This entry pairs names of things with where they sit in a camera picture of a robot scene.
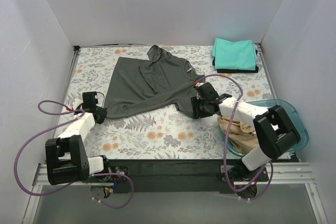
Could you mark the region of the dark grey t shirt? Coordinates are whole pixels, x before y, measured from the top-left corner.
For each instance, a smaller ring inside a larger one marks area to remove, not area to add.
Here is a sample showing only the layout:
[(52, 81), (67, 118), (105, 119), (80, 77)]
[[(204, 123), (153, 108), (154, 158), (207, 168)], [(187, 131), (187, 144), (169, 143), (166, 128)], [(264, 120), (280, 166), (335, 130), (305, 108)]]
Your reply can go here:
[(193, 84), (201, 76), (189, 61), (157, 45), (147, 55), (147, 60), (118, 59), (104, 102), (107, 118), (128, 118), (171, 104), (191, 118)]

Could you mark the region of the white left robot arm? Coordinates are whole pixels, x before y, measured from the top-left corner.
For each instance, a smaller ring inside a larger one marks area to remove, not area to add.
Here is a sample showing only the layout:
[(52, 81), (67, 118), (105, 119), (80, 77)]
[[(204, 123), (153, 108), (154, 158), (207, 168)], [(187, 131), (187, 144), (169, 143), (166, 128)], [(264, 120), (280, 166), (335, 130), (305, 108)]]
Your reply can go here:
[(104, 155), (88, 157), (84, 147), (89, 132), (107, 116), (107, 109), (98, 106), (97, 91), (84, 92), (77, 108), (85, 113), (76, 112), (75, 121), (45, 144), (47, 176), (52, 185), (84, 182), (91, 175), (106, 182), (112, 175), (108, 159)]

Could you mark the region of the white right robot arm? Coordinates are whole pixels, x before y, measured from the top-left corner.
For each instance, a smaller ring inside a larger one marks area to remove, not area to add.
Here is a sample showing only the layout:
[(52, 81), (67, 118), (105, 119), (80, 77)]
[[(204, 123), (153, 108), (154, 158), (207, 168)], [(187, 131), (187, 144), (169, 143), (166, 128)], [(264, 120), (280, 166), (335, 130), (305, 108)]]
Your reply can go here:
[(268, 108), (240, 102), (229, 94), (219, 95), (208, 82), (196, 82), (194, 89), (197, 95), (191, 98), (193, 118), (216, 114), (227, 140), (244, 152), (229, 170), (237, 172), (242, 180), (251, 180), (259, 167), (278, 159), (301, 141), (299, 131), (280, 105)]

